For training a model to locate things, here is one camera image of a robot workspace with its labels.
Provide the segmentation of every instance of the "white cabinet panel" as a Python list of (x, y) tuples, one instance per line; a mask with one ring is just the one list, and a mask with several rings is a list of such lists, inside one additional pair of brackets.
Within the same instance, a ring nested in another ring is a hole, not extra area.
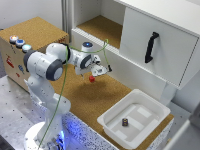
[[(145, 63), (148, 42), (154, 40), (151, 56)], [(120, 55), (179, 86), (198, 38), (182, 30), (126, 8)]]

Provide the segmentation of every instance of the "brown box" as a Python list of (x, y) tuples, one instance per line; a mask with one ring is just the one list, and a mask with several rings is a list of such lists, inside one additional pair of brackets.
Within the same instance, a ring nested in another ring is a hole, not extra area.
[(0, 31), (0, 50), (7, 75), (28, 91), (24, 79), (30, 76), (23, 63), (24, 53), (10, 44), (9, 38), (16, 35), (32, 46), (33, 50), (45, 53), (46, 47), (51, 43), (69, 43), (69, 35), (36, 17), (15, 26)]

